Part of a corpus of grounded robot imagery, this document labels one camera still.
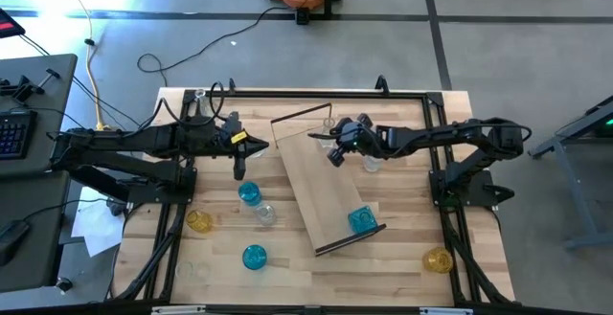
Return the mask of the teal quilted glass vase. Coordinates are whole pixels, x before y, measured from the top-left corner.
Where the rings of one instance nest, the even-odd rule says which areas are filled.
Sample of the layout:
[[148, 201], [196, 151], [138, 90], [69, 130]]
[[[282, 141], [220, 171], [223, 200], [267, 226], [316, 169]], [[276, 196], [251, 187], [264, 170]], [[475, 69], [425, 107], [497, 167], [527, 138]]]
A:
[[251, 181], [245, 182], [238, 187], [238, 196], [250, 207], [259, 206], [262, 202], [259, 186]]

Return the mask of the clear slender glass carafe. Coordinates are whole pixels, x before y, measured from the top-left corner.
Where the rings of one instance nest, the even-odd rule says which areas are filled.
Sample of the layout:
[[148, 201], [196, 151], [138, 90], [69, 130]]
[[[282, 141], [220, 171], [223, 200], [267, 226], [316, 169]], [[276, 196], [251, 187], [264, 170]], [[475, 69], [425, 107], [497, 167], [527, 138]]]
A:
[[[329, 135], [329, 131], [333, 129], [335, 126], [335, 119], [333, 117], [327, 117], [323, 120], [322, 126], [322, 134]], [[334, 140], [321, 140], [320, 144], [322, 148], [332, 148], [334, 147]]]

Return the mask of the teal star-cut glass vase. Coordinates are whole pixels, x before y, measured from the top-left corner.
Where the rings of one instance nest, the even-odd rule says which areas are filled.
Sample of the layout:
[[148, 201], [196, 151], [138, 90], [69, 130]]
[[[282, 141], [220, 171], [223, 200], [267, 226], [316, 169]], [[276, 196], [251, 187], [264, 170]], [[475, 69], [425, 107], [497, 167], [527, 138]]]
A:
[[350, 212], [348, 221], [354, 234], [370, 232], [378, 227], [375, 214], [368, 205]]

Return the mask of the white paper sheet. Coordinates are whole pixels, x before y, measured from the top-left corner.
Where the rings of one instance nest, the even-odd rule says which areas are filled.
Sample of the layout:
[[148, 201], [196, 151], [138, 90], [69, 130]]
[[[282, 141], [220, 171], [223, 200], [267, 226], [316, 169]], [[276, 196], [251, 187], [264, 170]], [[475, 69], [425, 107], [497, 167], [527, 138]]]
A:
[[125, 215], [114, 215], [107, 200], [107, 196], [91, 188], [80, 191], [71, 237], [84, 240], [89, 257], [119, 245], [123, 238]]

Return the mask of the yellow grid-pattern glass vase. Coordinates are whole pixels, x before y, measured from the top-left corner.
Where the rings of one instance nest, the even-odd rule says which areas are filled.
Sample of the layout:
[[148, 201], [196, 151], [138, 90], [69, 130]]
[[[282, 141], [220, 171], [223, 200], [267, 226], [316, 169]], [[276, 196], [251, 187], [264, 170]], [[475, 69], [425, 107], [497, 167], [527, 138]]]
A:
[[200, 210], [190, 211], [186, 216], [186, 222], [192, 230], [200, 234], [209, 233], [213, 228], [213, 218]]

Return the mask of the dark grey desk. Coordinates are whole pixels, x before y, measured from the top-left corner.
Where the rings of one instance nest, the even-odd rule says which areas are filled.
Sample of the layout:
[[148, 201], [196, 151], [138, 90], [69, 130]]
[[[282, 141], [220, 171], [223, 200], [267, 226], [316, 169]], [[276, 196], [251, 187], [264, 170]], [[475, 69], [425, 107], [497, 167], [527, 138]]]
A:
[[11, 260], [0, 265], [0, 293], [55, 282], [62, 207], [69, 184], [69, 175], [61, 171], [0, 180], [0, 232], [12, 221], [24, 221], [29, 227]]
[[0, 59], [0, 78], [11, 84], [19, 82], [21, 75], [33, 83], [40, 83], [47, 76], [47, 68], [61, 76], [61, 79], [51, 79], [44, 85], [44, 95], [31, 95], [26, 106], [9, 97], [0, 97], [0, 112], [33, 110], [37, 113], [26, 158], [0, 161], [0, 179], [38, 174], [49, 168], [54, 149], [50, 134], [61, 127], [77, 60], [73, 54]]

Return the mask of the red-screen tablet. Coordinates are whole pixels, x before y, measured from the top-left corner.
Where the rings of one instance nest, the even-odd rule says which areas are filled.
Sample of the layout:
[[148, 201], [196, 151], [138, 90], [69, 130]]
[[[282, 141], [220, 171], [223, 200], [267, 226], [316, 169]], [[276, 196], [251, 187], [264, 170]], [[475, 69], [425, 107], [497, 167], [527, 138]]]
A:
[[25, 33], [25, 29], [6, 11], [0, 8], [0, 39], [23, 35]]

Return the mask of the clear diamond-cut tall vase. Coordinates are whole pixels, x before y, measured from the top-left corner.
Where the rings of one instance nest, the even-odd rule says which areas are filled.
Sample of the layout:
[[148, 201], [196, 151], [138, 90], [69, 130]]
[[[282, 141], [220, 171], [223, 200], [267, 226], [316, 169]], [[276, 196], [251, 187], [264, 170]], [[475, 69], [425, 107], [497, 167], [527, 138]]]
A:
[[196, 116], [213, 117], [215, 114], [214, 101], [204, 89], [197, 89], [194, 92], [195, 96], [195, 112]]

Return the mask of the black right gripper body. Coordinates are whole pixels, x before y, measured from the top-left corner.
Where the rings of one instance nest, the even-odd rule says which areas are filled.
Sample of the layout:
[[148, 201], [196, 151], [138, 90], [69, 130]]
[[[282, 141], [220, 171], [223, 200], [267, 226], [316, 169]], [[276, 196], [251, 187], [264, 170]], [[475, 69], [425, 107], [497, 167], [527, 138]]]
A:
[[336, 147], [327, 157], [335, 167], [340, 167], [344, 163], [344, 155], [347, 153], [383, 158], [381, 139], [373, 131], [373, 122], [365, 113], [359, 114], [355, 120], [349, 117], [341, 119], [329, 130], [329, 135], [336, 143]]

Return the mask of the black keyboard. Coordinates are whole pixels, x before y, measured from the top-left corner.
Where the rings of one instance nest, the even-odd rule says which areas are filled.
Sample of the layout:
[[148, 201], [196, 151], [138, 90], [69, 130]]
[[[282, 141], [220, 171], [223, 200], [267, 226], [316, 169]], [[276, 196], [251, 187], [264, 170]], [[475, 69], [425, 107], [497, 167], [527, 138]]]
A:
[[0, 161], [26, 158], [36, 119], [33, 110], [0, 112]]

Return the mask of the grey metal stand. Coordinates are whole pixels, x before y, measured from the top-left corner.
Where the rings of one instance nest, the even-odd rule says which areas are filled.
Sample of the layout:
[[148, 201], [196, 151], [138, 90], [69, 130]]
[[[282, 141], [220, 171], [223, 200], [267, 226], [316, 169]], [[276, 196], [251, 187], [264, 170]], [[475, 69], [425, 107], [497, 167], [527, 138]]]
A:
[[581, 181], [567, 154], [569, 145], [596, 144], [613, 145], [613, 95], [590, 107], [581, 116], [560, 127], [550, 138], [528, 151], [535, 160], [553, 152], [566, 174], [571, 196], [584, 229], [582, 236], [570, 238], [565, 242], [565, 248], [569, 250], [613, 244], [613, 232], [599, 230], [582, 191]]

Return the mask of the black aluminium table frame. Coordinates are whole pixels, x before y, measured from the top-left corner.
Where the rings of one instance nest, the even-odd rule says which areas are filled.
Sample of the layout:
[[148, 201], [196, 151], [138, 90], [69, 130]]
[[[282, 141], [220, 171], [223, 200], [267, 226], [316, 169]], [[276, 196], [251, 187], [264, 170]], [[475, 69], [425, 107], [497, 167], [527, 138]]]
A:
[[[272, 120], [328, 102], [334, 118], [365, 113], [376, 124], [414, 128], [424, 127], [425, 106], [451, 122], [472, 114], [463, 91], [395, 90], [383, 96], [373, 90], [339, 89], [239, 89], [226, 99], [224, 111], [238, 111], [250, 134], [274, 142]], [[193, 206], [211, 215], [213, 228], [206, 234], [185, 229], [177, 263], [205, 262], [210, 276], [204, 282], [182, 281], [175, 277], [177, 263], [162, 264], [157, 284], [171, 283], [173, 304], [452, 304], [449, 276], [422, 265], [423, 254], [443, 244], [440, 215], [430, 197], [432, 158], [427, 151], [389, 161], [375, 173], [363, 168], [360, 157], [349, 156], [344, 170], [386, 228], [320, 257], [314, 254], [276, 148], [249, 160], [246, 172], [276, 212], [270, 227], [262, 226], [240, 202], [230, 159], [203, 158], [196, 166]], [[242, 263], [244, 249], [253, 244], [267, 253], [267, 263], [259, 270]]]

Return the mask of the teal embossed glass vase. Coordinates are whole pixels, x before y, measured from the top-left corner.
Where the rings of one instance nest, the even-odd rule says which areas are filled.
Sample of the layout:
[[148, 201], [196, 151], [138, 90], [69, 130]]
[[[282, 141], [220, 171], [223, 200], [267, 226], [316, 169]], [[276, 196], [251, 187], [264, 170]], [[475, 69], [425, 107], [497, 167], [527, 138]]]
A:
[[241, 258], [244, 267], [249, 270], [262, 269], [267, 263], [266, 250], [258, 244], [247, 246]]

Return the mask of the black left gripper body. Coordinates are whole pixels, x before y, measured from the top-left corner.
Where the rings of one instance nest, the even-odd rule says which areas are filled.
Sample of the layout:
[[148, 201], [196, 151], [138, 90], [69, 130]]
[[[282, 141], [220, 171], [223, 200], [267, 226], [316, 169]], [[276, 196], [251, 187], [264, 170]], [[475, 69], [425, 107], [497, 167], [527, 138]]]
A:
[[234, 158], [233, 173], [236, 180], [242, 180], [246, 173], [247, 141], [249, 134], [243, 128], [238, 111], [232, 111], [226, 118], [222, 130], [225, 134], [224, 142], [230, 145]]

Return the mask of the yellow hobnail glass vase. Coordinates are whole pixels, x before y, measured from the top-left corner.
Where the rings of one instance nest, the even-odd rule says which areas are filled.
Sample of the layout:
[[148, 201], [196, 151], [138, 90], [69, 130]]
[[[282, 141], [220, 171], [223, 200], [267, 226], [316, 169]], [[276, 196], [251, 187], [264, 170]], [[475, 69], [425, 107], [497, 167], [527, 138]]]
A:
[[426, 271], [438, 274], [449, 273], [454, 267], [451, 253], [444, 247], [435, 247], [422, 256], [422, 265]]

